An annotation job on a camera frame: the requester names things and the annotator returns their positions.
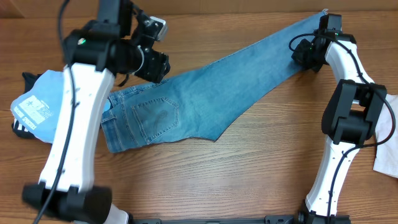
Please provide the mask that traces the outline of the blue denim jeans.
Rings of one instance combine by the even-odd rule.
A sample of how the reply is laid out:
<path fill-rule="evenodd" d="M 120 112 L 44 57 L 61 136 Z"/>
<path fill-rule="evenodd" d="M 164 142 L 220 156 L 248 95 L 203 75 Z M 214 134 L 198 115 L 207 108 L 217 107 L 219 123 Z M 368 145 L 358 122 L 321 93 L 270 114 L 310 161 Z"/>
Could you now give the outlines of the blue denim jeans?
<path fill-rule="evenodd" d="M 319 22 L 315 14 L 202 68 L 112 92 L 101 120 L 109 151 L 189 138 L 217 140 L 254 103 L 300 71 L 289 42 Z"/>

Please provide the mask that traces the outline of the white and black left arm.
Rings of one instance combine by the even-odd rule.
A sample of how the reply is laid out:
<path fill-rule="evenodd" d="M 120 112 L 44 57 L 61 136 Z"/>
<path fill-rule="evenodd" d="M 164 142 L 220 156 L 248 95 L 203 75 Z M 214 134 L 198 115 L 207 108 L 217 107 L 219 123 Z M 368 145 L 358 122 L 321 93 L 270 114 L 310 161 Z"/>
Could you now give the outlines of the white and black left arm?
<path fill-rule="evenodd" d="M 39 181 L 25 185 L 22 200 L 47 215 L 73 223 L 132 223 L 118 209 L 108 187 L 94 184 L 95 150 L 106 99 L 117 74 L 152 83 L 170 70 L 166 54 L 153 44 L 167 23 L 131 1 L 101 1 L 97 18 L 60 37 L 65 67 L 55 139 Z"/>

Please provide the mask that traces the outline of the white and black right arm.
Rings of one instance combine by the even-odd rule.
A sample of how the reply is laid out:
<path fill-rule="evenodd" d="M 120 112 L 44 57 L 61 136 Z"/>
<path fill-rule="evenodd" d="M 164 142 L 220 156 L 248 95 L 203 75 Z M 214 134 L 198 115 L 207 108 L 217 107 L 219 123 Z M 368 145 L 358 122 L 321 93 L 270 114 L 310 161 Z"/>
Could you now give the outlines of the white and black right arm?
<path fill-rule="evenodd" d="M 338 199 L 349 167 L 360 149 L 367 147 L 386 101 L 387 90 L 365 72 L 356 40 L 342 30 L 342 16 L 321 16 L 312 41 L 301 34 L 292 59 L 304 69 L 318 72 L 329 65 L 337 86 L 322 116 L 325 149 L 312 189 L 291 223 L 350 223 L 337 214 Z"/>

